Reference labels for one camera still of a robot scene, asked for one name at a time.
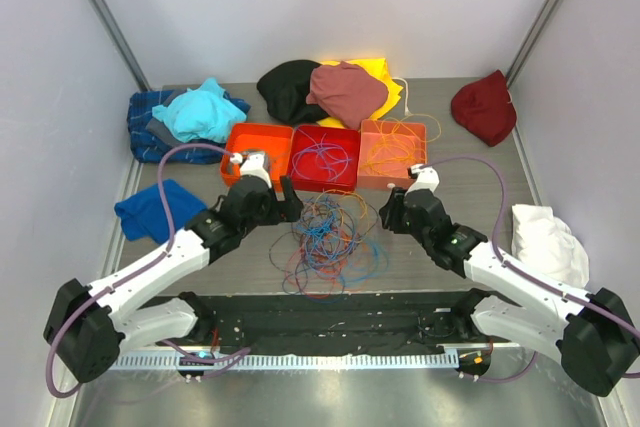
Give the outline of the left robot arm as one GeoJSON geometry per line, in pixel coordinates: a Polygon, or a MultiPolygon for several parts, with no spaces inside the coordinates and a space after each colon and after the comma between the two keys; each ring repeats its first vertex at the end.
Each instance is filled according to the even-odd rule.
{"type": "Polygon", "coordinates": [[[199,212],[152,253],[89,285],[77,279],[63,284],[43,333],[50,346],[48,387],[55,387],[55,359],[86,384],[139,347],[179,338],[193,346],[205,344],[212,336],[213,315],[195,294],[183,293],[154,307],[147,303],[181,278],[236,250],[256,227],[298,221],[303,204],[293,182],[283,176],[280,184],[282,199],[263,178],[244,174],[219,207],[199,212]]]}

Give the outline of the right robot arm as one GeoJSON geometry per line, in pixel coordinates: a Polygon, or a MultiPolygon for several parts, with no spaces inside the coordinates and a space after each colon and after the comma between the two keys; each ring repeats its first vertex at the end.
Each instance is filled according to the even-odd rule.
{"type": "Polygon", "coordinates": [[[518,343],[598,397],[633,378],[639,331],[614,292],[590,293],[530,270],[482,233],[452,222],[428,188],[393,188],[379,215],[384,229],[412,236],[438,267],[490,288],[452,316],[460,340],[484,334],[518,343]]]}

